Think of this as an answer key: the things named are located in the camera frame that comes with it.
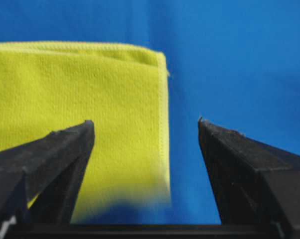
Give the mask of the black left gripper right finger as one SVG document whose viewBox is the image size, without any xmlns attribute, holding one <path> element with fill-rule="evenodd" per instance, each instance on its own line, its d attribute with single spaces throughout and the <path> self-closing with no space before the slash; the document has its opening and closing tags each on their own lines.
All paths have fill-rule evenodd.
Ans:
<svg viewBox="0 0 300 239">
<path fill-rule="evenodd" d="M 198 121 L 198 140 L 221 220 L 217 239 L 300 239 L 300 155 Z"/>
</svg>

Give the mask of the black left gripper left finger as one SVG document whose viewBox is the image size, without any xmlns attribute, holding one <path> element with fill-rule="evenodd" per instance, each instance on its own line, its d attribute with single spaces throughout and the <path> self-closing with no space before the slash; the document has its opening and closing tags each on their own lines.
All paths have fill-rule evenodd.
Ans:
<svg viewBox="0 0 300 239">
<path fill-rule="evenodd" d="M 0 151 L 0 231 L 9 220 L 70 223 L 94 143 L 87 120 Z"/>
</svg>

